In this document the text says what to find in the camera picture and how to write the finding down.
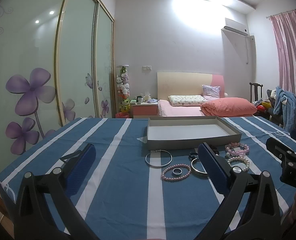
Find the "grey cardboard tray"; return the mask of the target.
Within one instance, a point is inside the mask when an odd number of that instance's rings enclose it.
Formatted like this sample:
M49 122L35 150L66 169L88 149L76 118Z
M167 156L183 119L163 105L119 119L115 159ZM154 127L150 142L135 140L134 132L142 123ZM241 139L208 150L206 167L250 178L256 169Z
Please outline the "grey cardboard tray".
M217 116L155 117L148 119L146 137L149 150L183 150L204 142L213 146L239 142L241 132Z

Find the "pink bedside table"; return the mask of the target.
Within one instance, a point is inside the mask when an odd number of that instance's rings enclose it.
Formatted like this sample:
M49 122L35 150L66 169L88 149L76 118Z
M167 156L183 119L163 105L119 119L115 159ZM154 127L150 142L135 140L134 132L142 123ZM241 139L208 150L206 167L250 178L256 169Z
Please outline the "pink bedside table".
M133 118L146 119L154 116L159 116L158 103L144 102L131 106L131 113Z

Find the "plush toy tower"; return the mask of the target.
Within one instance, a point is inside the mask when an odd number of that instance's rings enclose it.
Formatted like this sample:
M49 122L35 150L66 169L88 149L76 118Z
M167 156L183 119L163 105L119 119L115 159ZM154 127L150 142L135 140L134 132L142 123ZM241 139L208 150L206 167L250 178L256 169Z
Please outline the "plush toy tower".
M117 85L118 109L121 113L128 113L130 111L130 84L128 67L129 65L118 66L117 77L115 78Z

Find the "blue striped tablecloth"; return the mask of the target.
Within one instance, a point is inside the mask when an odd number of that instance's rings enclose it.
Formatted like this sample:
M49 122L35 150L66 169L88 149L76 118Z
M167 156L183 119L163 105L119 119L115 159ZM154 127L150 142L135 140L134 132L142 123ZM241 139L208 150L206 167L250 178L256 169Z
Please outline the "blue striped tablecloth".
M296 154L290 132L258 117L223 118L241 132L239 142L208 146L231 167L248 174L268 171L275 186L281 215L279 239L296 238L296 222L287 214L296 188L280 181L281 161L266 148L272 137ZM224 200L211 179L197 176L190 163L198 147L166 150L172 162L151 168L145 156L154 150L137 140L147 136L148 119L78 118L34 145L0 173L0 193L14 224L15 205L26 172L35 176L61 166L61 157L87 144L94 145L96 159L71 201L96 239L197 239ZM66 228L52 198L45 195L59 230Z

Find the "small clear plastic bag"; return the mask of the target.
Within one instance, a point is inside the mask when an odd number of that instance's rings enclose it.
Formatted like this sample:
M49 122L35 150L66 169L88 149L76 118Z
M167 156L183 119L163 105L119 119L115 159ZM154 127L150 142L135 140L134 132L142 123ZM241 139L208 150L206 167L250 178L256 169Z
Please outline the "small clear plastic bag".
M139 137L137 140L141 141L142 143L146 144L147 143L147 136L144 137Z

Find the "purple patterned pillow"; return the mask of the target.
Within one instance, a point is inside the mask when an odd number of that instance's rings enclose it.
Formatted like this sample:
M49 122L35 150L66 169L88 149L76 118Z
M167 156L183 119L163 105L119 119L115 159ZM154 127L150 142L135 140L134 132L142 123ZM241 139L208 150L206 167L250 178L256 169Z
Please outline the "purple patterned pillow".
M204 96L212 96L215 98L220 97L220 86L208 86L208 85L203 85L203 95Z

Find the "sliding glass wardrobe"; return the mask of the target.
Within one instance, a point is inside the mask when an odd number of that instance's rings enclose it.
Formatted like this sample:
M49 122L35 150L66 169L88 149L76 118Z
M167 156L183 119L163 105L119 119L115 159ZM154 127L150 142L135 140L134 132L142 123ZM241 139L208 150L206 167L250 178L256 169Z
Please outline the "sliding glass wardrobe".
M111 118L115 0L0 0L0 172L78 117Z

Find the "folded coral duvet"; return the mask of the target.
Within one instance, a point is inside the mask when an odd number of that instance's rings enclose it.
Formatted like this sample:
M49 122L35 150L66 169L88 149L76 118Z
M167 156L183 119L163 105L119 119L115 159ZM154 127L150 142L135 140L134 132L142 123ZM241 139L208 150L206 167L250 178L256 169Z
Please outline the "folded coral duvet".
M251 116L257 108L243 98L220 98L204 102L201 111L206 116L243 117Z

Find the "pink curtain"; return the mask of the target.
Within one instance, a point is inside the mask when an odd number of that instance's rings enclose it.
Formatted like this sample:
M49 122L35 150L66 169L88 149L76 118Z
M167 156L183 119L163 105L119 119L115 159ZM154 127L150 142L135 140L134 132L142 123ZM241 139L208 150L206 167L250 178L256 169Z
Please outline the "pink curtain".
M296 95L296 10L270 16L278 53L279 86Z

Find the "thin silver bangle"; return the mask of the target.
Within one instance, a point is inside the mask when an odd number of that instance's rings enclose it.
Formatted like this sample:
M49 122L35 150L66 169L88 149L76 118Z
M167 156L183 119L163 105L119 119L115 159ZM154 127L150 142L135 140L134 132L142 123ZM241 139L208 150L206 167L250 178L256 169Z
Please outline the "thin silver bangle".
M145 163L151 168L164 168L172 162L172 154L166 150L150 151L145 156Z

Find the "dark wooden chair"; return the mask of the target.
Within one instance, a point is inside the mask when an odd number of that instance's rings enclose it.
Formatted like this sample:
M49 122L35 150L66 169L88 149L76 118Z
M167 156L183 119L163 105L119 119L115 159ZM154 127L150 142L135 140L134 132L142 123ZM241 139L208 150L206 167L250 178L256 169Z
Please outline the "dark wooden chair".
M263 85L250 82L250 102L257 102L259 99L263 98Z

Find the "white air conditioner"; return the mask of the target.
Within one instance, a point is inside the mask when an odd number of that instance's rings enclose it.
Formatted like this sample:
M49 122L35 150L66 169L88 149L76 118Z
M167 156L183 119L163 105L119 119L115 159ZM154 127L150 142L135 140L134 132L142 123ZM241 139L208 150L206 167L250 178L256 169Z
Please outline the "white air conditioner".
M229 18L225 18L225 25L224 25L223 29L227 30L227 31L232 31L236 34L243 35L245 37L247 37L249 35L249 31L248 31L247 26L245 26L239 22L236 22L234 20L231 20Z

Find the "blue hanging bathrobe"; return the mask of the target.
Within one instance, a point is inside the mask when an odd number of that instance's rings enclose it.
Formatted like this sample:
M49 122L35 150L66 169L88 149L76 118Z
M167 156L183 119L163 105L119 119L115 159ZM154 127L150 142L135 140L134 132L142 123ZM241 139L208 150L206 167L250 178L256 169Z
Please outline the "blue hanging bathrobe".
M283 128L288 132L296 129L296 95L277 86L273 114L280 111L283 115Z

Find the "wide silver cuff bangle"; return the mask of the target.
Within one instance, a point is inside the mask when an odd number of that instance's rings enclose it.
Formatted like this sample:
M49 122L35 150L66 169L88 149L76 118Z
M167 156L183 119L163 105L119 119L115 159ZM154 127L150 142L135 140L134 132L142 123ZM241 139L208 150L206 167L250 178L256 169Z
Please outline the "wide silver cuff bangle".
M204 167L202 166L198 158L192 159L190 166L191 166L192 172L194 172L197 176L208 177L208 173L205 171Z

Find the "wall power socket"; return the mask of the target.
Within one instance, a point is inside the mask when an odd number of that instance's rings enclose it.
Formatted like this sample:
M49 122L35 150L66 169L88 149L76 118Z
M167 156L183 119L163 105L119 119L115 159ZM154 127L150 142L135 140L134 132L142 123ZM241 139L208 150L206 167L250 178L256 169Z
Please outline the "wall power socket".
M143 70L152 70L152 67L151 66L142 66L142 69Z

